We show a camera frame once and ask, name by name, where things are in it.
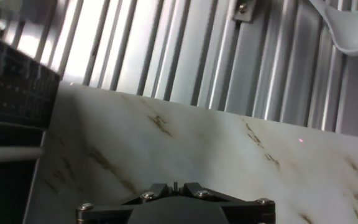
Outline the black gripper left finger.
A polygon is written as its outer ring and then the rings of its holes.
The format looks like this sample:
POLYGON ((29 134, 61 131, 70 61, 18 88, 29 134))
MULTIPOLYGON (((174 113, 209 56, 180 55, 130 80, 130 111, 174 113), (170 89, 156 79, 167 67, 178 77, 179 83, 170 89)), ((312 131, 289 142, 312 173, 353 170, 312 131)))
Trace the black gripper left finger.
POLYGON ((118 205, 96 206, 84 203, 76 209, 76 224, 125 224, 136 208, 169 195, 167 184, 152 184, 149 189, 124 199, 118 205))

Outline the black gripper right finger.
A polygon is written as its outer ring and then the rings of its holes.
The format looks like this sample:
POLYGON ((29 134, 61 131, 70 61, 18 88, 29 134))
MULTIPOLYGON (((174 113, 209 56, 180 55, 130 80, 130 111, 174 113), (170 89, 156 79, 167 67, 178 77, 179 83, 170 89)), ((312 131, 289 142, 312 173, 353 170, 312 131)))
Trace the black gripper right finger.
POLYGON ((241 200, 196 182, 185 183, 181 195, 217 206, 228 223, 275 223, 275 202, 268 198, 241 200))

